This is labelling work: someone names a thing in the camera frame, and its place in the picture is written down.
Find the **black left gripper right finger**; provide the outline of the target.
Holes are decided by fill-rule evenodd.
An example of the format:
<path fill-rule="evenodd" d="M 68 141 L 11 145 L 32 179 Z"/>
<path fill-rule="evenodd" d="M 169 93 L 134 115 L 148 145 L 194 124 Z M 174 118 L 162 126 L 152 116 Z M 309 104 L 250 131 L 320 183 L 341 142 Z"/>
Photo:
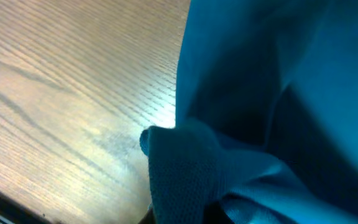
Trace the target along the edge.
<path fill-rule="evenodd" d="M 204 208 L 203 224 L 233 224 L 219 202 L 213 202 Z"/>

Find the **teal blue t-shirt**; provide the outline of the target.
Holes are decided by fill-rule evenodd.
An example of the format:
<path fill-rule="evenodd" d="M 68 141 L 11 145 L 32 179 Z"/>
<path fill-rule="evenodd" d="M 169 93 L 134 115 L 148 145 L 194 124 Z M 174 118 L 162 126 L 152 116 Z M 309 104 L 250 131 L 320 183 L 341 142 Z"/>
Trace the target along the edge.
<path fill-rule="evenodd" d="M 358 223 L 358 0 L 192 0 L 140 147 L 155 223 Z"/>

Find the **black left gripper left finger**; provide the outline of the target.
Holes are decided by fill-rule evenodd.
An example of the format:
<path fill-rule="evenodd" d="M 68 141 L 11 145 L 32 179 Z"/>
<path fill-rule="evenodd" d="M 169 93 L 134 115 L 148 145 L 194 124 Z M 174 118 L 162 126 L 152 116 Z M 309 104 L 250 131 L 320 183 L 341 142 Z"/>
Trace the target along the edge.
<path fill-rule="evenodd" d="M 152 208 L 148 209 L 145 216 L 139 221 L 138 224 L 155 224 L 155 216 Z"/>

